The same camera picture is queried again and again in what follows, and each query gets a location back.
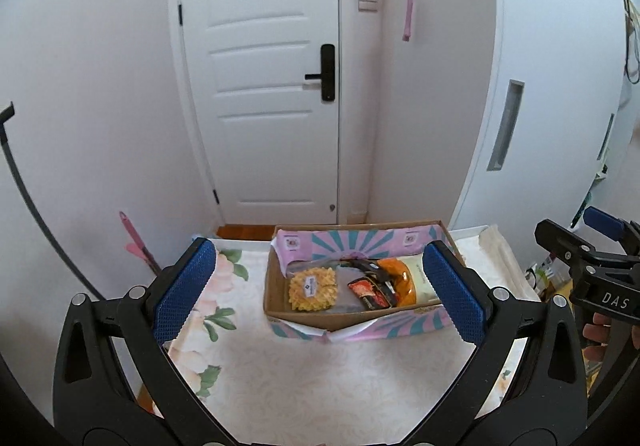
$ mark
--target recessed door handle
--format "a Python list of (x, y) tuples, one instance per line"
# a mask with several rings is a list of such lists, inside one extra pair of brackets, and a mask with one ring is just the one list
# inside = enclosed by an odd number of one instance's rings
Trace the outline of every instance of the recessed door handle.
[(335, 101), (335, 45), (325, 44), (320, 48), (320, 74), (305, 74), (305, 80), (321, 81), (322, 100)]

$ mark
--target blue gripper pad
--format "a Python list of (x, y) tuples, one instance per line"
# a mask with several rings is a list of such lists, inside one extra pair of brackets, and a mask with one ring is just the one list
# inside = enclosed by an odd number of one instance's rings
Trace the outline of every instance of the blue gripper pad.
[(599, 233), (609, 237), (615, 242), (622, 240), (625, 235), (625, 223), (605, 213), (602, 210), (590, 206), (584, 211), (584, 223)]
[(467, 343), (479, 346), (486, 334), (486, 311), (460, 278), (450, 260), (457, 262), (456, 267), (459, 270), (462, 264), (450, 251), (447, 259), (445, 254), (448, 249), (445, 249), (438, 248), (437, 242), (431, 242), (424, 248), (424, 273), (453, 320), (460, 337)]
[(216, 248), (204, 240), (156, 305), (154, 338), (159, 345), (177, 337), (214, 269)]

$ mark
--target human hand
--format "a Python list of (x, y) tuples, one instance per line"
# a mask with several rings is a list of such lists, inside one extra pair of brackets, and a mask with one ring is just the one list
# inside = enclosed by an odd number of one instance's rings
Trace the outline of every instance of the human hand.
[[(590, 361), (601, 362), (607, 351), (607, 343), (611, 334), (611, 318), (602, 314), (593, 315), (593, 325), (586, 324), (582, 330), (582, 335), (588, 340), (602, 343), (599, 347), (587, 347), (584, 349), (584, 357)], [(640, 350), (640, 327), (635, 326), (631, 329), (631, 337), (636, 350)]]

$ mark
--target open box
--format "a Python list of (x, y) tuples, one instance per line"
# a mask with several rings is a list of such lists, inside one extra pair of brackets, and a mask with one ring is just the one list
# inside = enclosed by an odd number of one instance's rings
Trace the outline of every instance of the open box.
[[(335, 251), (333, 254), (325, 252), (332, 258), (366, 256), (367, 249), (371, 248), (376, 248), (376, 252), (367, 258), (376, 258), (375, 255), (379, 256), (380, 250), (385, 249), (380, 242), (390, 249), (387, 256), (407, 256), (421, 253), (424, 246), (434, 240), (442, 240), (463, 261), (449, 232), (439, 220), (355, 226), (277, 226), (266, 272), (264, 313), (278, 336), (335, 342), (421, 334), (450, 325), (449, 316), (439, 300), (351, 314), (293, 311), (289, 303), (289, 280), (284, 270), (294, 260), (317, 258), (310, 244), (305, 243), (305, 236), (309, 235), (315, 242), (318, 242), (318, 236), (331, 235), (336, 243)], [(370, 245), (363, 246), (367, 239)], [(281, 251), (280, 256), (275, 246)], [(284, 256), (287, 251), (283, 249), (289, 251), (288, 256)]]

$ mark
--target metal screw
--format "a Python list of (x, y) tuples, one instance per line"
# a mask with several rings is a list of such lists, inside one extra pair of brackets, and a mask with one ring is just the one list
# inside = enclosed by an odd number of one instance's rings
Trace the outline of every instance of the metal screw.
[(500, 301), (507, 301), (511, 297), (511, 294), (509, 294), (509, 291), (506, 289), (498, 287), (494, 290), (494, 296)]
[(71, 299), (71, 303), (72, 305), (82, 305), (84, 303), (84, 300), (86, 300), (86, 295), (79, 292)]
[(141, 285), (138, 285), (136, 287), (133, 287), (129, 291), (129, 298), (133, 298), (134, 300), (139, 300), (145, 295), (145, 293), (146, 293), (146, 288), (142, 287)]
[(558, 307), (566, 307), (566, 298), (558, 294), (554, 296), (554, 303), (558, 305)]

